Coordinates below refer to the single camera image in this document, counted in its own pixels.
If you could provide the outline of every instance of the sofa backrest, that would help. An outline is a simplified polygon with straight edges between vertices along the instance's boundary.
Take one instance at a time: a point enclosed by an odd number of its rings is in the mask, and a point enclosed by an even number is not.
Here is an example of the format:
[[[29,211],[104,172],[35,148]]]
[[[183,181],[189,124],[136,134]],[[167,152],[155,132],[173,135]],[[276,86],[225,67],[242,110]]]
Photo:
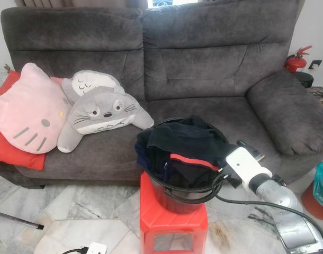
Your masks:
[[[283,68],[296,0],[218,0],[143,15],[148,100],[243,96]]]
[[[145,100],[141,10],[10,8],[2,11],[5,41],[16,71],[34,62],[48,75],[105,72]]]

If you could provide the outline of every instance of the totoro eye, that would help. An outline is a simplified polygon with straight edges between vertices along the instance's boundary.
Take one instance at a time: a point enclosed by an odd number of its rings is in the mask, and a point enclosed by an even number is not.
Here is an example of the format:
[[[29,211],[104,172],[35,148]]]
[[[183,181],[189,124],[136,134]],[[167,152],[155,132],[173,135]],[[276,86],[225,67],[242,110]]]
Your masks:
[[[96,107],[96,109],[94,111],[92,111],[91,113],[89,113],[89,116],[99,116],[100,113],[100,109],[99,107]]]
[[[116,110],[116,111],[122,111],[124,109],[124,102],[121,101],[120,99],[117,99],[113,103],[113,109]]]

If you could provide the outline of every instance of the wall outlet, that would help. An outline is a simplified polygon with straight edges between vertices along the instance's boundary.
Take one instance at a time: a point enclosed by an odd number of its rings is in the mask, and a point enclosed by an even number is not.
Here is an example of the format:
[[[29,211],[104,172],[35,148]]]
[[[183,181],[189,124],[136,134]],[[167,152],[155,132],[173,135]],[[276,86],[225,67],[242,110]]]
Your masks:
[[[86,254],[106,254],[107,246],[101,243],[93,242],[89,245]]]
[[[321,60],[313,60],[310,64],[309,70],[317,69],[321,64]]]

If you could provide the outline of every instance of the red stripe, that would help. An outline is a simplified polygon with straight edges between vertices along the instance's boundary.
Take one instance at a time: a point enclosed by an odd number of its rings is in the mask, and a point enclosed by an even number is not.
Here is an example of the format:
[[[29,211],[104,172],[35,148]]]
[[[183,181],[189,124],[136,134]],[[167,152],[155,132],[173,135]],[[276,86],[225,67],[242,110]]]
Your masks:
[[[187,163],[187,164],[197,164],[197,165],[202,165],[202,166],[205,166],[205,167],[208,167],[208,168],[211,168],[212,170],[214,171],[218,171],[219,168],[212,165],[211,163],[209,163],[208,161],[205,161],[205,160],[198,160],[198,159],[191,159],[191,158],[187,158],[187,157],[184,157],[184,156],[181,156],[181,155],[178,155],[176,153],[171,153],[170,154],[170,158],[171,159],[174,159],[174,160],[180,160],[184,163]]]

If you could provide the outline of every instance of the black cloth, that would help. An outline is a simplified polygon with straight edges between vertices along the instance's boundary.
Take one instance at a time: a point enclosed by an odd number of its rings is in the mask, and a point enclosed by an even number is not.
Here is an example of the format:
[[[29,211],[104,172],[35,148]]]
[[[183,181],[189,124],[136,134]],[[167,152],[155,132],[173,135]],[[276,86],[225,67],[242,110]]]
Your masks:
[[[165,122],[138,134],[138,163],[165,183],[184,188],[209,186],[214,171],[171,160],[170,153],[201,159],[223,167],[235,145],[200,117]]]

